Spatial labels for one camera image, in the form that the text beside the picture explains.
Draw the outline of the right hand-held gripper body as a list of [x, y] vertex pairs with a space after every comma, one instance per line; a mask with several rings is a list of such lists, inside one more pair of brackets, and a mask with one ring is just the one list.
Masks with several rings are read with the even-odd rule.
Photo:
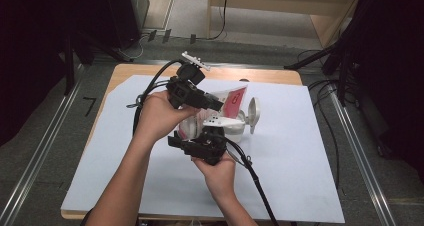
[[240, 127], [244, 127], [241, 120], [210, 116], [203, 121], [202, 132], [197, 138], [182, 141], [182, 149], [185, 154], [200, 158], [209, 165], [216, 165], [230, 144], [239, 153], [241, 164], [246, 166], [246, 155], [233, 140], [225, 136], [226, 129]]

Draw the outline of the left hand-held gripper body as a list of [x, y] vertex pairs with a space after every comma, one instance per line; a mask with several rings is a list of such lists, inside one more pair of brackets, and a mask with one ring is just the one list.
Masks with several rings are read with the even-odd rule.
[[201, 69], [210, 70], [200, 58], [191, 56], [187, 51], [182, 53], [185, 58], [181, 67], [176, 71], [166, 84], [169, 93], [169, 102], [178, 109], [183, 104], [194, 108], [207, 109], [211, 100], [206, 93], [197, 88], [197, 85], [205, 78]]

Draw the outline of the red and white spout pouch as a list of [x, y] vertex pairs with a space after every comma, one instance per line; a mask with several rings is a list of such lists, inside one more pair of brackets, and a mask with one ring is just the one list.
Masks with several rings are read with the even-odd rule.
[[183, 120], [178, 125], [177, 131], [184, 134], [187, 139], [194, 139], [200, 135], [203, 128], [203, 121], [210, 116], [235, 119], [240, 111], [246, 90], [246, 86], [241, 86], [232, 90], [214, 92], [213, 95], [224, 103], [221, 110], [201, 109], [195, 116]]

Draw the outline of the white lidded jar with handle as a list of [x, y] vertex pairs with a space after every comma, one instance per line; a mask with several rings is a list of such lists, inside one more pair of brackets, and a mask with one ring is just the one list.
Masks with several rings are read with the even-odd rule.
[[235, 119], [224, 118], [225, 137], [233, 142], [240, 142], [245, 131], [245, 127], [249, 127], [249, 132], [254, 134], [256, 125], [260, 119], [261, 109], [258, 97], [253, 97], [248, 105], [247, 113], [239, 111]]

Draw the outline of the person's left hand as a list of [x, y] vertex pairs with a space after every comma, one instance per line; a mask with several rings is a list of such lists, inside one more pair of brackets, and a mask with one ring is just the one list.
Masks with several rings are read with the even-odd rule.
[[147, 97], [134, 134], [136, 139], [155, 143], [168, 135], [180, 122], [199, 112], [191, 106], [175, 109], [168, 97], [167, 91], [155, 92]]

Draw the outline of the person's right hand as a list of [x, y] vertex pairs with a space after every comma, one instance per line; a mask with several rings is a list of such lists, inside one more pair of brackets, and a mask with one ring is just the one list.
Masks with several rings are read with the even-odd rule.
[[235, 161], [224, 153], [216, 165], [209, 165], [200, 158], [192, 158], [193, 163], [204, 175], [206, 185], [217, 202], [234, 199]]

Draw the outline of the wooden table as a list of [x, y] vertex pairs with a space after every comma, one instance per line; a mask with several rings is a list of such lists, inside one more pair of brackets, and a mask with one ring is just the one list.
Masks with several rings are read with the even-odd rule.
[[[65, 219], [83, 218], [95, 205], [116, 171], [131, 140], [134, 112], [126, 108], [159, 71], [157, 65], [119, 64], [115, 67], [100, 111], [92, 127], [71, 186], [61, 206]], [[244, 136], [243, 147], [256, 155], [261, 180], [274, 202], [298, 204], [300, 191], [280, 191], [266, 168], [297, 161], [301, 149], [316, 149], [321, 136], [306, 87], [288, 70], [213, 68], [200, 87], [206, 91], [246, 86], [265, 113], [254, 136]], [[222, 215], [206, 193], [199, 171], [189, 158], [160, 140], [152, 152], [139, 216], [150, 220], [219, 220]]]

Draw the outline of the white paper sheet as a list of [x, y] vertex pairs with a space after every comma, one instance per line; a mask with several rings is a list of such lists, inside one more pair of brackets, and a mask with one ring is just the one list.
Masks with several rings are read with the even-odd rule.
[[[132, 137], [130, 103], [149, 84], [135, 75], [105, 101], [71, 186], [61, 206], [66, 219], [82, 217], [98, 201]], [[260, 119], [239, 143], [253, 172], [236, 168], [237, 198], [257, 220], [341, 223], [344, 215], [326, 151], [304, 86], [246, 82], [244, 98], [258, 98]], [[153, 148], [139, 212], [148, 217], [213, 218], [222, 214], [203, 175], [182, 150], [165, 139]]]

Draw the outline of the black cabinet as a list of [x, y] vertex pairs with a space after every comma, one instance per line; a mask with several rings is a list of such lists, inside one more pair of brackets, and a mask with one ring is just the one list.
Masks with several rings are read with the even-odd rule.
[[141, 38], [150, 0], [107, 0], [112, 16], [114, 44], [126, 49]]

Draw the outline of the black metal stand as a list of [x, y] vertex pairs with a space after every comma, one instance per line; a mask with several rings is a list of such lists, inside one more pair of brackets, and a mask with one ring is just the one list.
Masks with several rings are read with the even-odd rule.
[[308, 64], [317, 61], [324, 56], [327, 57], [321, 70], [324, 75], [332, 75], [336, 69], [339, 69], [337, 83], [337, 99], [342, 105], [345, 105], [345, 87], [347, 86], [348, 68], [353, 65], [354, 44], [356, 35], [360, 29], [362, 19], [354, 17], [340, 38], [330, 46], [319, 50], [317, 53], [303, 59], [297, 63], [285, 66], [286, 70], [299, 70]]
[[82, 30], [65, 30], [63, 35], [64, 65], [66, 67], [65, 95], [68, 95], [75, 85], [74, 59], [76, 55], [83, 64], [92, 64], [94, 54], [91, 46], [108, 54], [118, 62], [132, 62], [128, 56], [118, 53], [112, 47], [102, 43], [99, 39]]

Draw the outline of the pale wooden shelf unit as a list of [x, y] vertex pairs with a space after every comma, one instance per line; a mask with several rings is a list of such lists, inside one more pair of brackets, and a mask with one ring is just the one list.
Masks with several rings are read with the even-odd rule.
[[309, 15], [319, 41], [323, 47], [336, 40], [336, 34], [345, 20], [356, 9], [358, 0], [207, 0], [208, 22], [211, 22], [211, 8], [229, 8], [288, 12]]

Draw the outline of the dark curtain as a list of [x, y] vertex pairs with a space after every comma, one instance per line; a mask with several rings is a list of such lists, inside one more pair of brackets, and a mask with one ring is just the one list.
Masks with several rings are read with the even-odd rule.
[[359, 0], [355, 76], [383, 153], [424, 183], [424, 0]]
[[94, 0], [0, 0], [0, 146], [64, 77], [65, 30], [81, 30]]

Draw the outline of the metal cross rail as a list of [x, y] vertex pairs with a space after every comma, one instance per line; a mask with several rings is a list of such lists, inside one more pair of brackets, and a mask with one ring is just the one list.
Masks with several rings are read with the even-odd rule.
[[[163, 66], [166, 63], [172, 60], [141, 60], [141, 61], [129, 61], [129, 62], [121, 62], [121, 61], [100, 61], [95, 60], [92, 65], [100, 65], [100, 66], [108, 66], [115, 67], [118, 64], [137, 64], [137, 65], [157, 65]], [[222, 68], [239, 68], [239, 69], [264, 69], [264, 70], [284, 70], [284, 66], [282, 65], [259, 65], [259, 64], [244, 64], [244, 63], [228, 63], [228, 62], [204, 62], [204, 65], [210, 68], [210, 71], [213, 68], [222, 67]]]

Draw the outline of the metal floor rail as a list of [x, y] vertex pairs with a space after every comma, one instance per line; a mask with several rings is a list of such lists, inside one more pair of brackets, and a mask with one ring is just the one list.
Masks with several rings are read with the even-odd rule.
[[80, 89], [82, 77], [85, 75], [86, 69], [79, 64], [76, 69], [76, 83], [70, 92], [64, 96], [56, 110], [52, 120], [50, 121], [46, 131], [43, 134], [37, 148], [25, 168], [22, 176], [15, 185], [7, 204], [0, 214], [0, 226], [13, 226], [13, 223], [29, 194], [36, 177], [38, 176], [42, 165], [60, 131], [65, 118], [76, 98]]
[[334, 84], [330, 84], [328, 86], [328, 90], [381, 225], [397, 226], [394, 216], [390, 210], [388, 200], [384, 195], [384, 192], [380, 187], [375, 173], [369, 163], [348, 111], [346, 107], [340, 103], [337, 97], [336, 86]]

